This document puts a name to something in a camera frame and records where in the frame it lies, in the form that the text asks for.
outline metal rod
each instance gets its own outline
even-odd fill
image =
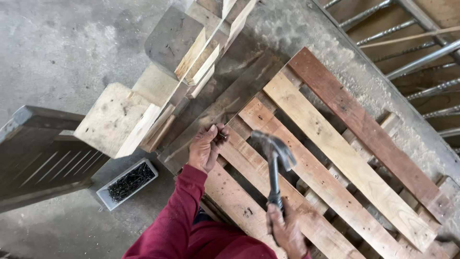
[[[331,6],[333,6],[333,5],[337,4],[337,3],[339,3],[340,1],[342,1],[342,0],[332,0],[332,1],[330,1],[329,3],[327,3],[327,4],[324,6],[324,9],[328,9],[328,8],[330,8]]]
[[[341,28],[343,28],[345,31],[347,31],[347,30],[350,29],[352,26],[349,27],[349,28],[346,28],[346,29],[344,28],[345,26],[348,26],[348,25],[350,25],[351,23],[356,22],[356,21],[359,21],[359,22],[360,22],[360,21],[362,21],[364,18],[366,18],[367,16],[369,16],[369,15],[375,13],[376,11],[378,11],[378,10],[380,10],[380,9],[382,9],[382,8],[385,8],[385,7],[390,6],[391,3],[392,3],[392,0],[385,0],[385,1],[381,2],[381,3],[379,3],[378,5],[373,6],[373,7],[369,8],[369,9],[365,10],[364,12],[359,13],[359,14],[357,14],[356,16],[354,16],[354,17],[352,17],[352,18],[350,18],[350,19],[348,19],[348,20],[342,22],[341,24],[339,24],[339,27],[341,27]]]
[[[405,74],[403,74],[401,76],[403,77],[403,76],[411,75],[411,74],[414,74],[414,73],[425,73],[425,72],[428,72],[428,71],[436,71],[436,70],[441,70],[441,69],[446,69],[446,68],[449,68],[449,67],[453,67],[453,66],[456,66],[456,65],[458,65],[458,64],[455,63],[455,62],[445,63],[445,64],[442,64],[442,65],[435,65],[435,66],[430,66],[430,67],[427,67],[427,68],[422,68],[420,70],[414,70],[412,72],[405,73]]]
[[[441,131],[438,131],[438,133],[443,138],[458,136],[460,135],[460,127],[441,130]]]
[[[395,2],[406,12],[408,12],[412,17],[417,19],[418,24],[420,27],[423,28],[425,31],[435,31],[441,29],[427,14],[425,14],[418,5],[416,5],[412,0],[395,0]],[[447,40],[445,40],[440,35],[433,36],[434,41],[441,45],[446,46],[449,44]],[[452,53],[451,56],[455,59],[455,61],[460,64],[460,50]]]
[[[392,59],[392,58],[399,57],[399,56],[402,56],[402,55],[405,55],[405,54],[408,54],[408,53],[416,52],[416,51],[419,51],[421,49],[429,48],[429,47],[432,47],[434,45],[436,45],[436,43],[434,41],[428,41],[428,42],[425,42],[425,43],[423,43],[423,44],[421,44],[419,46],[408,48],[408,49],[405,49],[405,50],[403,50],[401,52],[398,52],[398,53],[393,53],[393,54],[386,55],[386,56],[383,56],[383,57],[378,57],[376,59],[373,59],[372,61],[374,63],[381,62],[381,61],[384,61],[384,60],[387,60],[387,59]]]
[[[428,118],[435,118],[435,117],[458,115],[458,112],[460,112],[460,105],[423,114],[423,118],[428,119]]]
[[[413,71],[433,60],[443,57],[458,48],[460,48],[460,40],[456,40],[450,43],[449,45],[446,45],[416,61],[410,62],[409,64],[404,65],[403,67],[400,67],[396,69],[395,71],[387,74],[386,77],[390,80],[400,77],[401,75],[405,73],[409,73],[410,71]]]
[[[368,43],[370,41],[373,41],[373,40],[379,39],[381,37],[387,36],[389,34],[392,34],[395,31],[399,31],[401,29],[404,29],[404,28],[409,27],[410,25],[413,25],[413,24],[416,24],[416,23],[417,23],[417,20],[412,18],[412,19],[410,19],[410,20],[408,20],[408,21],[406,21],[406,22],[404,22],[402,24],[399,24],[399,25],[396,25],[396,26],[391,27],[389,29],[386,29],[384,31],[381,31],[381,32],[379,32],[379,33],[377,33],[377,34],[375,34],[373,36],[370,36],[369,38],[364,39],[364,40],[358,41],[356,43],[356,45],[360,46],[362,44],[366,44],[366,43]]]
[[[454,80],[444,82],[444,83],[439,84],[437,86],[425,89],[425,90],[420,91],[418,93],[408,95],[406,98],[408,100],[413,100],[413,99],[417,99],[417,98],[420,98],[420,97],[426,97],[426,96],[429,96],[429,95],[432,95],[432,94],[435,94],[435,93],[439,93],[442,90],[444,90],[446,88],[449,88],[451,86],[457,85],[459,83],[460,83],[460,77],[458,77],[458,78],[456,78]]]

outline stacked lumber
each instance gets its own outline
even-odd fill
[[[136,84],[109,85],[74,135],[114,159],[138,146],[154,151],[183,109],[181,101],[196,98],[213,76],[254,5],[202,0],[186,12],[169,7],[145,42],[151,63]]]
[[[299,88],[304,84],[348,126],[344,134],[302,95]],[[325,167],[275,117],[277,109],[333,164]],[[215,118],[207,120],[213,123]],[[266,242],[280,258],[285,256],[279,254],[272,239],[261,234],[266,233],[263,204],[255,202],[243,188],[247,185],[243,182],[249,182],[264,196],[270,191],[267,161],[247,142],[252,130],[260,130],[283,140],[297,160],[293,172],[303,180],[305,196],[282,175],[280,191],[299,212],[300,230],[315,247],[313,258],[453,258],[459,251],[455,244],[435,241],[437,229],[452,215],[452,203],[392,142],[400,123],[398,116],[390,113],[379,125],[304,48],[227,123],[230,140],[222,148],[220,164],[208,174],[205,193],[248,235]],[[404,185],[401,194],[368,164],[372,159],[379,160]],[[228,164],[227,171],[223,165]],[[245,180],[230,176],[230,169]],[[358,190],[356,194],[347,189],[351,184]],[[382,225],[370,207],[385,218],[394,233]],[[337,214],[331,222],[324,215],[329,208]],[[347,239],[348,230],[362,241]]]

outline wooden stick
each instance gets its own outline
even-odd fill
[[[448,33],[448,32],[453,32],[453,31],[459,31],[459,30],[460,30],[460,26],[454,26],[454,27],[450,27],[450,28],[447,28],[447,29],[439,29],[439,30],[425,32],[425,33],[422,33],[422,34],[412,35],[412,36],[403,37],[403,38],[399,38],[399,39],[394,39],[394,40],[389,40],[389,41],[382,41],[382,42],[377,42],[377,43],[373,43],[373,44],[367,44],[367,45],[364,45],[364,46],[360,46],[360,48],[388,45],[388,44],[393,44],[393,43],[397,43],[397,42],[409,41],[409,40],[413,40],[413,39],[423,38],[423,37],[426,37],[426,36],[434,36],[434,35],[438,35],[438,34],[443,34],[443,33]]]

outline plastic container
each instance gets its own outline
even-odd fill
[[[131,172],[133,169],[135,169],[138,165],[142,164],[142,163],[146,163],[147,166],[150,168],[150,170],[152,170],[152,172],[155,174],[155,176],[150,179],[148,182],[146,182],[144,185],[142,185],[141,187],[139,187],[137,190],[135,190],[132,194],[130,194],[129,196],[127,196],[125,199],[123,199],[122,201],[120,202],[114,202],[112,201],[112,198],[110,197],[109,195],[109,191],[107,190],[107,186],[113,184],[114,182],[116,182],[118,179],[120,179],[121,177],[123,177],[125,174]],[[124,171],[122,174],[120,174],[119,176],[117,176],[115,179],[113,179],[112,181],[110,181],[108,184],[104,185],[102,188],[100,188],[96,193],[98,194],[99,198],[101,198],[102,202],[107,206],[107,208],[109,209],[109,211],[112,211],[113,209],[115,209],[118,205],[120,205],[121,203],[123,203],[124,201],[126,201],[127,199],[129,199],[129,197],[133,196],[136,192],[138,192],[140,189],[144,188],[144,186],[146,186],[147,184],[149,184],[151,181],[155,180],[155,178],[158,177],[158,171],[155,169],[155,167],[153,167],[152,163],[146,159],[146,158],[143,158],[141,160],[139,160],[137,163],[135,163],[133,166],[131,166],[130,168],[128,168],[126,171]]]

